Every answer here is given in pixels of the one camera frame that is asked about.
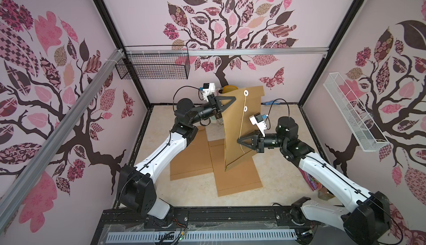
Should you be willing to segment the brown file bag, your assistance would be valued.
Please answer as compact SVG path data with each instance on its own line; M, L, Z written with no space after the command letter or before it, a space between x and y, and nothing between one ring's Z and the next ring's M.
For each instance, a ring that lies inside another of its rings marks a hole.
M170 163L170 180L179 180L213 172L206 129L198 126L195 139Z
M225 131L225 171L229 171L245 160L256 155L256 150L240 145L237 140L258 129L250 122L250 117L261 111L261 98L264 87L254 86L224 93L236 100L223 113Z
M225 140L209 142L209 150L218 197L262 188L262 182L252 158L230 170L225 170Z

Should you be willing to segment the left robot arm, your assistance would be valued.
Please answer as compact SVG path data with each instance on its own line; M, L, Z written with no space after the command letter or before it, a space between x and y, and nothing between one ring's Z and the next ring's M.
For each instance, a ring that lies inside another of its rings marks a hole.
M174 207L157 197L155 182L173 158L184 151L195 139L195 125L210 117L220 119L236 98L234 96L207 96L200 106L184 98L177 102L175 120L166 140L146 159L135 166L125 165L119 174L118 204L123 204L141 216L152 216L171 224Z

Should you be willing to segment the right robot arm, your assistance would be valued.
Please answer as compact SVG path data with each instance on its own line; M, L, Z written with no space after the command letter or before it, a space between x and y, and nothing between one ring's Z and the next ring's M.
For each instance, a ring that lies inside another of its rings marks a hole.
M313 176L337 197L341 205L332 206L302 197L291 206L291 221L299 226L317 221L341 229L358 245L377 245L391 229L390 204L387 196L370 192L343 176L315 150L298 138L298 125L293 118L280 117L275 133L266 134L266 116L250 116L256 129L237 142L257 153L278 148L283 157L300 170Z

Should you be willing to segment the colourful patterned bag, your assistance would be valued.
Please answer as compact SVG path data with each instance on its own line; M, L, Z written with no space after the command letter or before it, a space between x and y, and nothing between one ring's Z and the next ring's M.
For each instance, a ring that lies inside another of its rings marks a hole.
M312 191L316 191L322 188L322 184L317 181L313 176L301 169L299 169L299 171Z

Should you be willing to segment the mint green toaster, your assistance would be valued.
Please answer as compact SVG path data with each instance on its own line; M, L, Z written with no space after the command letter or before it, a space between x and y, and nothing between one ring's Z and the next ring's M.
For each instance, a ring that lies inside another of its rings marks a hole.
M211 116L211 117L210 117L210 120L211 120L214 124L219 124L219 125L221 125L221 121L220 121L220 119L221 119L221 118L215 118L214 116Z

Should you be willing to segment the yellow bread slice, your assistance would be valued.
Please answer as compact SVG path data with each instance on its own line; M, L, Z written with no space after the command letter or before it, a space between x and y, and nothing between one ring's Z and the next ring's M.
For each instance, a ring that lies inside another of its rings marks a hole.
M226 85L226 86L224 86L223 87L223 89L222 89L222 93L223 94L225 94L225 93L229 93L229 92L232 92L232 91L234 91L234 90L238 90L239 88L237 87L237 86L234 86L234 85Z

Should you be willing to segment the glass jar with dark lid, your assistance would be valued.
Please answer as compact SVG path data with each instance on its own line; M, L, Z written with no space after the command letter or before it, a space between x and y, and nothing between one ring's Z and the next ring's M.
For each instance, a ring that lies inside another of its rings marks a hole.
M324 201L328 201L328 200L330 200L330 199L332 199L332 198L334 198L335 197L335 195L333 195L332 193L330 193L329 191L328 191L328 189L326 189L326 188L321 188L319 191L318 191L318 198L319 199L321 199L321 200L324 200Z

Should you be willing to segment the blue object at wall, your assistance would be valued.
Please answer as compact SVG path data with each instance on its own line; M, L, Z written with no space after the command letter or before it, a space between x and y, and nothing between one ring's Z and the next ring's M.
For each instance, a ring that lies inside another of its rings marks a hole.
M277 105L277 104L281 104L280 100L274 100L274 101L262 103L262 105Z

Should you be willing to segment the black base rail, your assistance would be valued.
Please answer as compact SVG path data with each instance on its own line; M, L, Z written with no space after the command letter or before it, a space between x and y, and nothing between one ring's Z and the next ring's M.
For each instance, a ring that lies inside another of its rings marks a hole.
M242 245L242 244L283 244L309 245L317 243L315 234L324 223L307 221L299 226L291 221L290 206L246 206L246 207L177 207L171 224L152 216L141 216L129 208L110 209L102 212L95 230L92 245L106 245L107 234L111 232L151 231L215 231L248 229L293 229L297 240L290 241L228 241L228 242L172 242L143 243L136 245Z

